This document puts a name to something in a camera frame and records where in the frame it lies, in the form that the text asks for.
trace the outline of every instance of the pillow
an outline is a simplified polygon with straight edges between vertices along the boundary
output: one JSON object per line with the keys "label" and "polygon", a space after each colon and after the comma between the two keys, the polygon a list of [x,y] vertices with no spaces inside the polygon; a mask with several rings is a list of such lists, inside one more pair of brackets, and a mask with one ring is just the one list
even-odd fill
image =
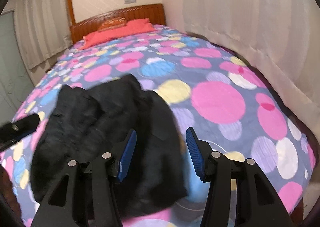
{"label": "pillow", "polygon": [[101,26],[98,28],[98,31],[104,31],[107,29],[114,29],[114,28],[120,28],[125,26],[127,23],[127,20],[125,18],[112,18],[109,19],[101,24]]}
{"label": "pillow", "polygon": [[140,33],[155,31],[156,29],[149,22],[149,19],[130,20],[127,25],[121,28],[108,29],[103,31],[94,31],[87,36],[84,36],[84,45],[79,47],[79,50],[87,49],[91,46],[102,44],[113,39],[124,36],[131,36]]}

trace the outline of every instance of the light switch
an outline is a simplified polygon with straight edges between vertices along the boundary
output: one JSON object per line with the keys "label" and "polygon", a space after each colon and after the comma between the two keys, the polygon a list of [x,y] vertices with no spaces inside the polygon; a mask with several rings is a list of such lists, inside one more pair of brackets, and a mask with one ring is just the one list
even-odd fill
{"label": "light switch", "polygon": [[136,3],[137,0],[124,0],[124,4],[132,4],[132,3]]}

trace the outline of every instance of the bedspread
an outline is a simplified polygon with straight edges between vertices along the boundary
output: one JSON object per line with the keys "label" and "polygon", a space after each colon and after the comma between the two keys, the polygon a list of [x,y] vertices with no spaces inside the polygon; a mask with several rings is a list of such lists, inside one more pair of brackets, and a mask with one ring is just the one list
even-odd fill
{"label": "bedspread", "polygon": [[[83,41],[79,41],[18,110],[14,120],[34,112],[41,118],[34,134],[1,154],[26,226],[30,226],[39,207],[29,185],[29,165],[61,85],[87,89],[116,80],[123,73],[135,75],[144,89],[156,91],[169,104],[182,135],[192,126],[199,139],[228,158],[255,159],[288,212],[299,202],[315,166],[315,156],[299,123],[273,97],[276,94],[268,82],[223,48],[165,26],[157,25],[156,29],[82,51],[78,48]],[[189,153],[185,162],[188,196],[157,214],[125,221],[124,226],[200,225],[209,183],[202,183],[196,176]],[[231,226],[234,212],[233,201]]]}

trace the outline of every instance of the white curtain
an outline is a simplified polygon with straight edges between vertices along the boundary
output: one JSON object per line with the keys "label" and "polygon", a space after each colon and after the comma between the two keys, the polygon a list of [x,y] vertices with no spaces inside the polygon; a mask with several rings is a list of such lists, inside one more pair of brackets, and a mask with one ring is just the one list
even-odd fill
{"label": "white curtain", "polygon": [[320,9],[314,0],[183,0],[185,31],[257,67],[320,141]]}
{"label": "white curtain", "polygon": [[71,45],[66,0],[16,0],[14,23],[29,69]]}

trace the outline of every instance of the black cloth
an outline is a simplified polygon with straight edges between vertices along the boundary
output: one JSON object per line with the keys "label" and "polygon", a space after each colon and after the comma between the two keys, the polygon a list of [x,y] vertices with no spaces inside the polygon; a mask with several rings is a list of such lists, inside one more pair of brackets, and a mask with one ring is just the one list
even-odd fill
{"label": "black cloth", "polygon": [[130,128],[137,132],[137,145],[127,177],[114,186],[120,216],[151,214],[186,196],[170,108],[157,93],[143,91],[134,76],[125,75],[89,90],[61,88],[32,159],[35,200],[41,203],[70,159],[94,160],[123,141]]}

